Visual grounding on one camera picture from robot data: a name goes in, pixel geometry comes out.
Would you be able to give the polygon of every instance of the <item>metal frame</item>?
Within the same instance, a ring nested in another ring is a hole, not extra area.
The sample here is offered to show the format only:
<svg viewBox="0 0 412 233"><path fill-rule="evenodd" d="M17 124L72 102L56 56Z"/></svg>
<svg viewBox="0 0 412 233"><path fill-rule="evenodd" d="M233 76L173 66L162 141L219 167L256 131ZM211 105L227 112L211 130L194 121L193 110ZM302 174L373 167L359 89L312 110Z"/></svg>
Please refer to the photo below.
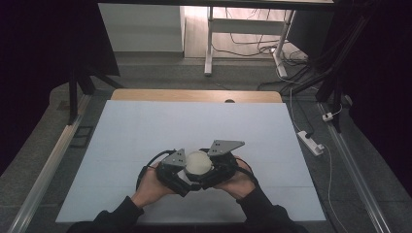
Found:
<svg viewBox="0 0 412 233"><path fill-rule="evenodd" d="M48 158L48 161L46 162L45 166L40 172L39 177L33 184L33 187L31 188L26 199L21 205L21 208L18 211L11 227L7 231L8 233L25 232L25 230L27 229L31 219L33 218L37 208L39 207L40 202L43 199L43 196L45 195L49 187L49 184L52 181L54 173L57 170L57 167L60 164L64 153L69 147L73 135L75 134L80 122L82 121L83 115L85 114L86 107L90 99L91 97L88 95L84 95L81 99L78 116L75 118L73 124L67 125L61 133L61 136L55 144L54 149L52 150L51 155Z"/></svg>
<svg viewBox="0 0 412 233"><path fill-rule="evenodd" d="M286 21L263 21L263 20L245 20L245 19L229 19L229 18L213 18L213 7L208 7L208 37L205 58L205 76L212 75L212 58L213 33L239 33L239 34L262 34L262 35L278 35L278 47L272 50L272 56L276 63L276 69L281 79L288 76L282 58L282 48L288 35L289 28L293 18L294 11L291 11Z"/></svg>
<svg viewBox="0 0 412 233"><path fill-rule="evenodd" d="M318 107L322 115L326 113L324 106L321 103L318 103ZM391 231L388 221L382 213L382 210L380 209L375 196L367 185L361 169L358 167L354 156L352 155L348 145L346 144L344 136L342 135L342 133L338 133L331 123L327 124L327 128L333 139L333 142L336 144L339 150L343 163L345 164L346 169L348 170L348 173L352 178L358 194L360 195L360 199L362 200L367 212L369 213L369 217L372 220L373 225L375 226L376 232L393 232Z"/></svg>

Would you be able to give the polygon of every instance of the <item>aluminum rail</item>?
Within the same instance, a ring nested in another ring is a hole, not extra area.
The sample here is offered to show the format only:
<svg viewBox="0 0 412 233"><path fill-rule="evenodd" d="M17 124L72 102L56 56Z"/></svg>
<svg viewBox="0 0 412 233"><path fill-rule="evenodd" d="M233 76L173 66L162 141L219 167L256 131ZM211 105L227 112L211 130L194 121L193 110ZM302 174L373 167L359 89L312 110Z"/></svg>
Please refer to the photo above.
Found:
<svg viewBox="0 0 412 233"><path fill-rule="evenodd" d="M322 104L318 103L318 107L322 115L326 113ZM328 123L327 127L334 143L339 150L342 160L345 163L346 169L348 170L349 175L351 176L352 181L357 188L358 195L360 196L360 199L362 200L367 212L369 213L369 217L372 220L373 225L375 226L376 232L393 232L391 231L391 228L387 220L385 219L385 216L382 213L382 210L379 207L375 196L367 185L366 180L361 173L361 169L358 167L356 160L352 156L352 153L349 150L349 147L346 144L343 135L339 134L331 123Z"/></svg>
<svg viewBox="0 0 412 233"><path fill-rule="evenodd" d="M70 141L73 138L80 122L82 121L83 115L85 114L86 107L91 97L89 95L84 95L79 103L79 114L74 120L72 125L66 125L63 132L60 135L54 149L51 151L51 155L48 158L45 166L40 172L39 177L33 184L30 192L28 193L26 199L21 205L15 220L10 226L8 233L18 233L25 232L31 219L34 216L40 202L43 199L46 191L48 190L49 184L52 181L55 171L57 170L60 161L69 147Z"/></svg>

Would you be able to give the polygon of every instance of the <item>wall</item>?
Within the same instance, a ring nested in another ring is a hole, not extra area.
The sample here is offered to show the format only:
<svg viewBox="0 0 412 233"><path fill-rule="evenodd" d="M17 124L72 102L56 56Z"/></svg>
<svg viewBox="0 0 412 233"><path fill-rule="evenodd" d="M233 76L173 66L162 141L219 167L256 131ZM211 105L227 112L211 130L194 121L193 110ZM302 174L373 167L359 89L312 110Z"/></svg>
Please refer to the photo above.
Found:
<svg viewBox="0 0 412 233"><path fill-rule="evenodd" d="M113 51L183 51L184 7L99 4Z"/></svg>

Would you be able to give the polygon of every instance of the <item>white power strip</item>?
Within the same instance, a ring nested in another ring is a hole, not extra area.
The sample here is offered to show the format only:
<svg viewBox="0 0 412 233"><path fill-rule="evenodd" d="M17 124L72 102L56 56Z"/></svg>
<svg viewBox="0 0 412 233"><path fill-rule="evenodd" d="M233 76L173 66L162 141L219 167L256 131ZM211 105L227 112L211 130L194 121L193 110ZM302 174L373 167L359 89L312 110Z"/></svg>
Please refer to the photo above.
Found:
<svg viewBox="0 0 412 233"><path fill-rule="evenodd" d="M297 133L297 136L299 136L299 139L306 145L313 155L318 156L324 153L324 146L322 144L316 144L312 138L306 138L306 134L307 133L305 131L300 131Z"/></svg>

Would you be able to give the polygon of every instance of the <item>hand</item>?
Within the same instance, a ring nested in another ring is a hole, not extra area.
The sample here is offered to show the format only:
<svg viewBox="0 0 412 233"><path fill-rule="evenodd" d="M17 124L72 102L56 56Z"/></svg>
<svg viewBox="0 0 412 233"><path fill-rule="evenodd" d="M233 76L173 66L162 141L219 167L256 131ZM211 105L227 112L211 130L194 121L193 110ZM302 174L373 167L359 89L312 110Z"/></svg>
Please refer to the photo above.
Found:
<svg viewBox="0 0 412 233"><path fill-rule="evenodd" d="M148 168L131 200L137 207L143 208L158 201L167 194L175 194L175 192L157 179L154 168Z"/></svg>
<svg viewBox="0 0 412 233"><path fill-rule="evenodd" d="M236 161L239 167L246 169L249 172L252 172L249 166L245 162L239 159L236 159ZM237 171L232 178L230 178L224 183L219 183L218 185L215 186L215 188L226 191L236 200L240 200L246 197L249 193L251 193L255 189L255 184L248 177L248 175Z"/></svg>

